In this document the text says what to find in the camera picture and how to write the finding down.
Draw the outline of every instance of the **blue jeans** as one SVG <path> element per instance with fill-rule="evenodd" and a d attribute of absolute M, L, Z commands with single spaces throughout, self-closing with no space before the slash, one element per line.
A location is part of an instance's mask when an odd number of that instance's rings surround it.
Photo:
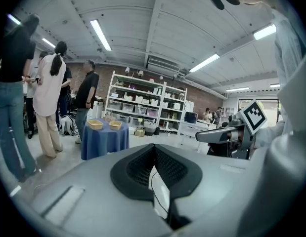
<path fill-rule="evenodd" d="M 8 169 L 17 179 L 22 178 L 23 172 L 12 135 L 9 132 L 9 122 L 26 171 L 32 174 L 36 167 L 25 141 L 23 102 L 23 83 L 21 81 L 0 82 L 0 147 Z"/>
<path fill-rule="evenodd" d="M 79 137 L 83 140 L 84 127 L 87 120 L 87 114 L 89 109 L 86 108 L 78 108 L 77 115 L 75 119 L 76 126 L 78 128 Z"/>
<path fill-rule="evenodd" d="M 65 96 L 59 96 L 58 102 L 57 102 L 57 109 L 56 109 L 56 124 L 59 129 L 59 114 L 58 114 L 58 107 L 60 109 L 60 116 L 64 117 L 67 115 L 67 97 Z"/>

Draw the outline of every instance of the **white shirt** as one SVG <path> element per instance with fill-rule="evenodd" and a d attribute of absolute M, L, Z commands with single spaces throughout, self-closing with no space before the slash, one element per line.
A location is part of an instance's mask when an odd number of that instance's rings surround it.
<path fill-rule="evenodd" d="M 56 112 L 60 88 L 66 71 L 66 64 L 61 58 L 62 65 L 58 75 L 51 76 L 50 68 L 55 56 L 56 54 L 45 56 L 39 65 L 42 85 L 39 85 L 35 92 L 33 108 L 38 115 L 43 117 L 50 116 Z"/>
<path fill-rule="evenodd" d="M 276 10 L 272 10 L 272 14 L 274 16 L 273 22 L 277 28 L 275 58 L 278 65 L 277 75 L 280 89 L 282 89 L 302 61 L 301 43 L 289 20 Z M 255 148 L 269 146 L 276 137 L 292 131 L 292 125 L 283 107 L 281 107 L 281 115 L 283 121 L 278 122 L 276 126 L 266 127 L 257 131 Z"/>

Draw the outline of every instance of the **wooden bowl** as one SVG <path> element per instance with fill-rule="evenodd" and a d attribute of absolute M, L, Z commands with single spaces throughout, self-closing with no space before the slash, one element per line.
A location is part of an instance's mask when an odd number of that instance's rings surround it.
<path fill-rule="evenodd" d="M 115 121 L 115 117 L 114 116 L 105 116 L 104 120 L 107 121 L 107 122 Z"/>
<path fill-rule="evenodd" d="M 122 122 L 120 122 L 120 121 L 111 121 L 109 123 L 109 126 L 110 126 L 111 130 L 120 130 L 121 125 L 122 125 Z"/>
<path fill-rule="evenodd" d="M 88 126 L 93 130 L 101 130 L 103 127 L 103 123 L 96 119 L 88 120 L 87 122 Z"/>

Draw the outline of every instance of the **fluorescent light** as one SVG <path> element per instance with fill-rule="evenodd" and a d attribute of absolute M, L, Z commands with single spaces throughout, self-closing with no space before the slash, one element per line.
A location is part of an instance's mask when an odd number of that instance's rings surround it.
<path fill-rule="evenodd" d="M 15 17 L 13 17 L 11 14 L 8 14 L 8 18 L 11 19 L 17 25 L 21 24 L 21 22 L 19 20 L 17 20 Z"/>
<path fill-rule="evenodd" d="M 278 83 L 270 85 L 270 88 L 278 88 L 278 87 L 280 87 L 280 84 Z"/>
<path fill-rule="evenodd" d="M 94 28 L 95 30 L 95 33 L 98 35 L 99 39 L 101 40 L 104 48 L 107 50 L 107 51 L 112 51 L 111 47 L 109 46 L 109 43 L 108 41 L 106 40 L 102 30 L 101 30 L 101 27 L 98 23 L 98 20 L 92 20 L 90 21 L 92 27 Z"/>
<path fill-rule="evenodd" d="M 55 48 L 55 45 L 53 45 L 51 42 L 49 42 L 47 39 L 43 38 L 43 41 L 45 41 L 47 44 L 49 44 L 51 47 Z"/>
<path fill-rule="evenodd" d="M 268 26 L 268 27 L 266 27 L 266 28 L 256 32 L 256 33 L 254 33 L 254 38 L 256 40 L 260 40 L 260 39 L 262 39 L 262 38 L 264 38 L 264 37 L 266 37 L 266 36 L 268 36 L 270 34 L 275 33 L 276 31 L 277 31 L 276 26 L 275 25 L 271 25 L 271 26 Z"/>
<path fill-rule="evenodd" d="M 189 72 L 196 72 L 197 70 L 203 68 L 205 65 L 208 65 L 209 63 L 218 60 L 220 57 L 217 54 L 212 55 L 210 58 L 206 59 L 204 62 L 201 62 L 199 65 L 195 66 Z"/>
<path fill-rule="evenodd" d="M 238 88 L 238 89 L 227 89 L 227 92 L 231 92 L 231 91 L 239 91 L 239 90 L 245 90 L 245 89 L 250 89 L 249 87 L 244 87 L 244 88 Z"/>

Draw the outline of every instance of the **brick wall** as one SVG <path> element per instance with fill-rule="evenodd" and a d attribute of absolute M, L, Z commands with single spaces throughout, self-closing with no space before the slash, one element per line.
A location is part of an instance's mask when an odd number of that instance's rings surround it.
<path fill-rule="evenodd" d="M 72 73 L 72 80 L 70 83 L 70 87 L 74 89 L 74 91 L 79 89 L 80 84 L 84 80 L 86 74 L 83 72 L 83 64 L 82 63 L 68 63 L 67 66 L 70 68 Z M 124 75 L 125 74 L 125 68 L 124 67 L 115 67 L 110 65 L 100 65 L 97 64 L 95 71 L 99 74 L 99 84 L 96 91 L 97 96 L 101 96 L 104 99 L 107 97 L 108 89 L 112 77 L 113 71 L 116 71 L 117 74 Z M 163 83 L 164 81 L 167 83 L 167 85 L 172 85 L 172 80 L 168 78 L 164 78 L 163 82 L 160 82 L 159 76 L 154 74 L 149 74 L 147 72 L 144 72 L 143 79 L 149 80 L 150 78 L 153 78 L 155 82 Z M 205 91 L 202 91 L 198 88 L 195 88 L 193 86 L 190 86 L 188 84 L 182 83 L 180 81 L 174 81 L 173 87 L 179 88 L 182 87 L 184 89 L 188 89 L 187 99 L 188 101 L 194 102 L 194 112 L 198 113 L 198 117 L 202 116 L 202 113 L 206 110 L 207 107 L 210 108 L 211 111 L 216 111 L 218 106 L 223 105 L 223 100 L 210 94 Z"/>

